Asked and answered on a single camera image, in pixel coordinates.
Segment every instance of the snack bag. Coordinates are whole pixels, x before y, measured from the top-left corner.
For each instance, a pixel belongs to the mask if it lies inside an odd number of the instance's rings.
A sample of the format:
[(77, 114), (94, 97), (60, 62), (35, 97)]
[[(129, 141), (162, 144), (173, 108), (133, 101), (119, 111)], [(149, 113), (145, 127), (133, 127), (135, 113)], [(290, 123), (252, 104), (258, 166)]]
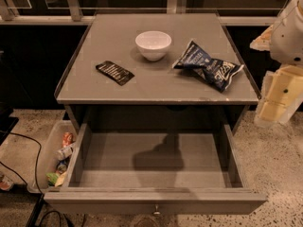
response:
[(244, 65), (211, 58), (199, 45), (191, 41), (183, 55), (173, 64), (175, 69), (192, 69), (208, 84), (223, 92), (231, 84), (232, 78)]

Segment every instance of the speckled floor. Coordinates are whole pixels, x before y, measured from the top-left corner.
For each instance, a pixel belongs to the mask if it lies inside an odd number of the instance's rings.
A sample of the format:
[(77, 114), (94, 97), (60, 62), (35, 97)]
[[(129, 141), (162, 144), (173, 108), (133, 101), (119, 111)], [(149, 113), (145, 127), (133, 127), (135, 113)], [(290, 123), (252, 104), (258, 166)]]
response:
[[(62, 119), (64, 111), (15, 110), (19, 122), (14, 132), (46, 142), (52, 126)], [(84, 226), (135, 227), (143, 218), (153, 219), (159, 227), (203, 226), (303, 226), (303, 113), (296, 113), (285, 125), (271, 129), (253, 124), (254, 112), (247, 112), (235, 135), (237, 152), (250, 188), (268, 197), (259, 209), (247, 216), (112, 216), (88, 215)], [(0, 147), (0, 161), (13, 168), (28, 182), (38, 145), (27, 139), (9, 136)], [(0, 170), (16, 183), (23, 183), (14, 173)], [(26, 226), (36, 201), (35, 195), (0, 192), (0, 226)], [(51, 208), (45, 206), (42, 214)], [(83, 215), (69, 215), (75, 226), (81, 226)], [(43, 226), (59, 226), (51, 215)]]

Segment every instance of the drawer handle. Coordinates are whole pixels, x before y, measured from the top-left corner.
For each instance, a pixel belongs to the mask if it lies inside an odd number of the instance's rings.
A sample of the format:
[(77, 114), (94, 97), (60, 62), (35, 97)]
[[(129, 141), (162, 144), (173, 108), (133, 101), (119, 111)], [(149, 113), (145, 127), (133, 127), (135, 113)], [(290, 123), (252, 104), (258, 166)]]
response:
[(156, 204), (155, 206), (155, 211), (152, 213), (154, 216), (156, 216), (156, 217), (158, 217), (158, 216), (160, 216), (161, 215), (161, 213), (159, 212), (159, 205), (158, 204)]

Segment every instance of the white bowl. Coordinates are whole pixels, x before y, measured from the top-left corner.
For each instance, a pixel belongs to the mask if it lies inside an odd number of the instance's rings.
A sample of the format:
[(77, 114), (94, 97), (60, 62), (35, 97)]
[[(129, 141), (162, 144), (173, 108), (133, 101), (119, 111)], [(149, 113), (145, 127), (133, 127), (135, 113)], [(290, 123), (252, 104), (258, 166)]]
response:
[(170, 35), (161, 31), (147, 31), (135, 38), (138, 50), (149, 61), (158, 61), (169, 51)]

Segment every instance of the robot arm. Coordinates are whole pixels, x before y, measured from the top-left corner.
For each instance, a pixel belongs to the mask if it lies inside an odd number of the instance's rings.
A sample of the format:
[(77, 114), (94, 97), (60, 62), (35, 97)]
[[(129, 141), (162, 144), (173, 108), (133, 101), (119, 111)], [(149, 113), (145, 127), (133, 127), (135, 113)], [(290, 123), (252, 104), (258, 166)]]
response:
[(292, 0), (250, 46), (269, 50), (272, 59), (281, 62), (264, 78), (255, 123), (262, 127), (286, 123), (303, 101), (303, 0)]

